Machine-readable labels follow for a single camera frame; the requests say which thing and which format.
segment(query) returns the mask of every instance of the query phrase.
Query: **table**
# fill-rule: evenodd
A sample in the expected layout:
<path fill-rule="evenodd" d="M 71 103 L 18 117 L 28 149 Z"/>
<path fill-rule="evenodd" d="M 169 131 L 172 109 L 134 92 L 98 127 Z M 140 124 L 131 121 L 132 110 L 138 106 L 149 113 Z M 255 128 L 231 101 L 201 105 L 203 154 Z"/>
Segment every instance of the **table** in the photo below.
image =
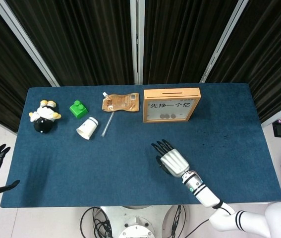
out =
<path fill-rule="evenodd" d="M 143 123 L 143 90 L 199 87 L 201 100 L 188 122 Z M 101 110 L 103 92 L 140 94 L 140 111 Z M 36 132 L 28 113 L 43 99 L 62 115 L 48 134 Z M 76 119 L 69 107 L 89 110 Z M 91 140 L 76 128 L 99 121 Z M 164 84 L 29 89 L 1 207 L 136 206 L 198 204 L 181 179 L 162 171 L 151 143 L 166 139 L 224 202 L 281 200 L 281 189 L 247 84 Z"/>

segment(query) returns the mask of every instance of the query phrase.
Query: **stuffed doll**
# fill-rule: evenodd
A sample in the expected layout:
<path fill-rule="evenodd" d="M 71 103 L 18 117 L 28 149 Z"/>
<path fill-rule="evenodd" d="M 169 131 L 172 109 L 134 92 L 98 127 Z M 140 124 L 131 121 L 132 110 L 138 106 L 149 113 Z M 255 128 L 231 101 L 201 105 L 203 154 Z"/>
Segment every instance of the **stuffed doll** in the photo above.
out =
<path fill-rule="evenodd" d="M 56 103 L 54 101 L 42 100 L 40 107 L 36 112 L 29 113 L 30 121 L 37 132 L 48 133 L 56 119 L 61 115 L 55 111 Z"/>

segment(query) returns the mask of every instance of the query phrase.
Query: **black curtain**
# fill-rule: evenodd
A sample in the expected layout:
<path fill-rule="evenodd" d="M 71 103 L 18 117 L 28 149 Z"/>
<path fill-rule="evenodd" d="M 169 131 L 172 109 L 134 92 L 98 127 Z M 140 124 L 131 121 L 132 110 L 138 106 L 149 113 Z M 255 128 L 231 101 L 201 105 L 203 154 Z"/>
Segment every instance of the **black curtain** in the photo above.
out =
<path fill-rule="evenodd" d="M 146 0 L 144 84 L 198 83 L 237 0 Z"/>
<path fill-rule="evenodd" d="M 249 1 L 207 82 L 248 83 L 261 121 L 281 110 L 281 0 Z"/>
<path fill-rule="evenodd" d="M 0 123 L 17 132 L 30 87 L 50 86 L 0 16 Z"/>
<path fill-rule="evenodd" d="M 134 84 L 129 0 L 9 0 L 61 86 Z"/>

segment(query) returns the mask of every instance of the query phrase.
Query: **green toy block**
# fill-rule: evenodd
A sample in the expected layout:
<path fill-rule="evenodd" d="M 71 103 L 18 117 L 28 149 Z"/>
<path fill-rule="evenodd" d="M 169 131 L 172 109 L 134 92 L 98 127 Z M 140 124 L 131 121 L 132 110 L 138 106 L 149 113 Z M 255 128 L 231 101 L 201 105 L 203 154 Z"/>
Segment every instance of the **green toy block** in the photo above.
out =
<path fill-rule="evenodd" d="M 70 107 L 70 111 L 76 118 L 81 118 L 87 114 L 86 107 L 78 100 L 74 102 L 74 104 Z"/>

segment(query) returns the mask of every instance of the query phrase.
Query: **paper cup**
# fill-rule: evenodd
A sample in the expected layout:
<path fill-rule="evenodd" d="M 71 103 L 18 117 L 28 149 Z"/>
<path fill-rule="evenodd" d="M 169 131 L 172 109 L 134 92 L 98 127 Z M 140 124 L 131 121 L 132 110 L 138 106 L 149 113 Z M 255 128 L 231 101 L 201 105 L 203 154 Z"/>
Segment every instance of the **paper cup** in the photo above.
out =
<path fill-rule="evenodd" d="M 77 128 L 76 131 L 84 139 L 89 140 L 98 124 L 99 123 L 95 118 L 90 117 L 79 128 Z"/>

